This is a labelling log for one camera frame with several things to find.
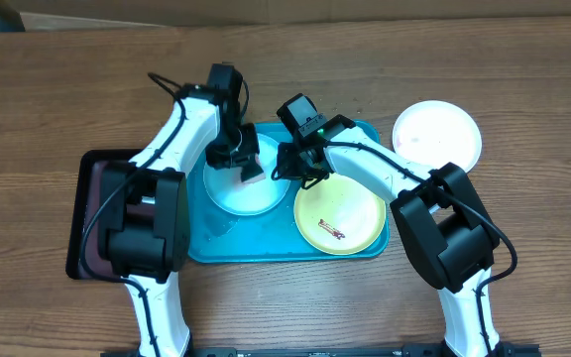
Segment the yellow plate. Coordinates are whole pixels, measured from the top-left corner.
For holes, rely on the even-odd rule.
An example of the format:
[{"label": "yellow plate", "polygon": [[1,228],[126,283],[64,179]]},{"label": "yellow plate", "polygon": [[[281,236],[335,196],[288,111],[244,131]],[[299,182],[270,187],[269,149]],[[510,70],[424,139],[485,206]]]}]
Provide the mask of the yellow plate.
[{"label": "yellow plate", "polygon": [[337,174],[311,189],[300,189],[294,200],[299,232],[309,244],[328,254],[354,254],[369,247],[381,234],[386,217],[383,200]]}]

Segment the black base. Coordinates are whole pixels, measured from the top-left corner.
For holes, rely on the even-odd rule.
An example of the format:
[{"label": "black base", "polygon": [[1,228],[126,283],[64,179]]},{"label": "black base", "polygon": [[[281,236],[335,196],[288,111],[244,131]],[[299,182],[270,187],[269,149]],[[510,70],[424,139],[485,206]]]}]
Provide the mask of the black base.
[{"label": "black base", "polygon": [[[500,342],[498,357],[541,357],[538,345],[513,345]],[[403,348],[330,348],[243,351],[234,348],[189,347],[185,357],[455,357],[445,343],[407,344]],[[106,353],[101,357],[140,357],[138,351]]]}]

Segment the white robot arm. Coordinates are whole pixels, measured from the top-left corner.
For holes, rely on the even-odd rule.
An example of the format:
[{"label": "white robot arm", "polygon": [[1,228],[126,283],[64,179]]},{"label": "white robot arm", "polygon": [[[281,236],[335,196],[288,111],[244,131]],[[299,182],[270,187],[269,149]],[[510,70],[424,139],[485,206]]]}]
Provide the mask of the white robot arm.
[{"label": "white robot arm", "polygon": [[[184,121],[169,148],[149,166],[150,170],[173,169],[188,174],[206,146],[217,138],[220,128],[219,108],[204,99],[188,97],[182,102],[186,108],[186,117],[190,119]],[[132,163],[139,167],[154,154],[179,124],[181,111],[180,106],[175,103],[167,124],[145,150],[131,159]],[[190,332],[181,311],[178,275],[179,272],[171,272],[163,283],[142,275],[128,277],[148,291],[146,299],[149,301],[151,315],[155,317],[156,341],[161,355],[165,357],[184,356],[190,340]],[[156,356],[154,346],[149,343],[151,338],[147,316],[139,292],[129,285],[126,287],[131,295],[140,328],[139,353],[141,356]]]},{"label": "white robot arm", "polygon": [[[122,201],[115,197],[111,204],[116,209],[107,210],[124,213],[118,220],[112,213],[101,215],[99,220],[99,254],[112,263],[115,274],[127,276],[147,292],[142,297],[136,287],[126,284],[140,327],[140,356],[181,357],[189,345],[190,333],[179,298],[182,261],[177,256],[186,255],[190,233],[185,177],[198,157],[205,151],[206,161],[216,169],[241,167],[242,179],[263,173],[255,161],[259,154],[255,127],[241,123],[238,98],[242,82],[241,74],[232,66],[215,64],[205,86],[187,84],[173,95],[171,117],[147,148],[130,160],[132,165],[115,164],[102,174],[101,187],[113,190],[128,175],[125,173],[133,171],[130,168],[147,165],[146,174],[141,175],[143,181],[134,188],[141,190],[139,202],[133,202],[133,197],[122,197]],[[140,205],[139,211],[155,212],[151,225],[142,224],[143,216],[138,212],[130,215],[130,208],[126,208],[130,203]],[[157,244],[160,249],[151,248]]]},{"label": "white robot arm", "polygon": [[[422,180],[431,178],[431,171],[434,168],[413,163],[400,157],[370,139],[362,129],[354,126],[353,123],[345,117],[337,116],[327,121],[322,115],[316,113],[311,101],[301,94],[287,102],[280,111],[278,111],[278,115],[292,133],[294,143],[291,145],[283,144],[283,146],[280,147],[280,160],[282,165],[281,167],[278,166],[276,172],[273,174],[273,178],[301,179],[303,182],[306,182],[307,180],[310,181],[313,179],[318,181],[326,176],[327,173],[336,173],[354,179],[384,199],[387,203],[397,203],[401,192],[411,192],[420,185],[420,182],[409,178],[398,169],[392,167],[389,164],[389,159],[402,168],[409,170]],[[358,147],[345,146],[350,143]],[[463,171],[457,168],[455,174],[459,175],[460,172],[463,174]],[[426,252],[419,247],[417,249],[414,248],[415,242],[411,235],[427,231],[416,233],[406,227],[411,219],[416,219],[419,224],[426,225],[427,227],[430,220],[430,228],[437,227],[430,218],[430,213],[433,213],[439,207],[437,204],[429,205],[415,197],[413,201],[409,201],[408,203],[421,205],[424,209],[421,212],[416,211],[416,213],[421,213],[422,216],[415,216],[415,218],[409,217],[408,215],[410,213],[413,214],[409,204],[406,206],[402,206],[401,204],[397,205],[396,211],[392,204],[392,209],[407,255],[418,272],[425,278],[425,276],[432,275],[434,272],[424,268],[424,261],[426,260],[424,255]],[[453,220],[448,220],[448,227],[458,230],[455,232],[456,235],[461,237],[468,233],[468,227],[454,227],[452,223]],[[443,238],[440,232],[434,229],[432,232],[440,234],[440,239]],[[446,261],[444,264],[445,269],[450,269],[450,271],[446,273],[455,272],[459,274],[459,272],[462,271],[460,274],[460,277],[463,277],[462,280],[458,278],[455,283],[447,282],[448,284],[443,284],[442,281],[446,281],[446,279],[425,278],[428,283],[438,289],[444,318],[446,320],[446,345],[452,353],[460,357],[484,357],[488,354],[481,328],[475,290],[480,282],[491,275],[492,249],[496,244],[494,244],[495,242],[489,235],[485,234],[481,226],[477,230],[474,230],[472,234],[480,232],[483,234],[478,234],[477,237],[474,237],[477,238],[476,240],[468,240],[472,242],[482,240],[480,243],[471,243],[484,246],[477,249],[477,251],[481,252],[478,257],[479,259],[475,257],[470,257],[470,259],[469,257],[455,257],[455,254],[451,255],[453,257],[442,258]],[[441,241],[437,242],[439,251],[436,251],[436,253],[445,255],[448,253],[446,244],[456,244],[456,236],[446,238],[447,239],[441,239]],[[429,237],[422,237],[422,241],[418,242],[418,244],[429,243]],[[490,250],[491,252],[490,259],[482,256],[482,254],[487,253],[486,250]],[[438,263],[438,258],[435,254],[433,254],[430,259],[433,259],[435,264]],[[482,265],[486,268],[468,270],[455,267],[459,264],[469,263]],[[442,273],[440,267],[437,267],[436,270],[437,272],[435,273]],[[491,349],[494,350],[500,337],[492,323],[487,288],[483,288],[483,296],[481,299],[486,332],[489,337]]]}]

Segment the wall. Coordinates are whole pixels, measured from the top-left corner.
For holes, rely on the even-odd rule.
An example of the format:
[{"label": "wall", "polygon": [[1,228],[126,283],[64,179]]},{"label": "wall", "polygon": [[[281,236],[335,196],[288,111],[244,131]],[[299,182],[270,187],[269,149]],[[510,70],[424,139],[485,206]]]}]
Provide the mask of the wall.
[{"label": "wall", "polygon": [[571,0],[8,0],[20,12],[169,26],[569,16]]}]

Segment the black joint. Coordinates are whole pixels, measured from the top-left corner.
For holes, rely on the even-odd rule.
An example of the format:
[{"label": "black joint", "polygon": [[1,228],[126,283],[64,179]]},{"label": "black joint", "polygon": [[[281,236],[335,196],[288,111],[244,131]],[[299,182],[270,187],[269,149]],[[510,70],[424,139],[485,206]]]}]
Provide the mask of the black joint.
[{"label": "black joint", "polygon": [[[129,163],[107,164],[100,201],[134,169]],[[155,199],[153,207],[142,203],[145,196]],[[98,250],[115,275],[136,274],[163,283],[181,268],[190,237],[184,173],[143,170],[108,204],[98,220]]]},{"label": "black joint", "polygon": [[440,187],[490,220],[466,173],[450,163],[432,171],[426,183],[399,194],[391,209],[406,255],[420,276],[436,289],[457,293],[469,278],[493,265],[499,237],[455,204],[453,214],[436,223],[429,209],[451,204]]},{"label": "black joint", "polygon": [[122,352],[102,352],[100,357],[140,357],[138,350],[122,351]]},{"label": "black joint", "polygon": [[338,133],[356,124],[342,115],[327,120],[301,93],[284,103],[277,116],[292,134],[292,143],[279,144],[277,173],[272,178],[301,180],[303,189],[326,179],[332,170],[322,148]]},{"label": "black joint", "polygon": [[541,357],[538,345],[514,345],[500,341],[495,351],[498,357]]}]

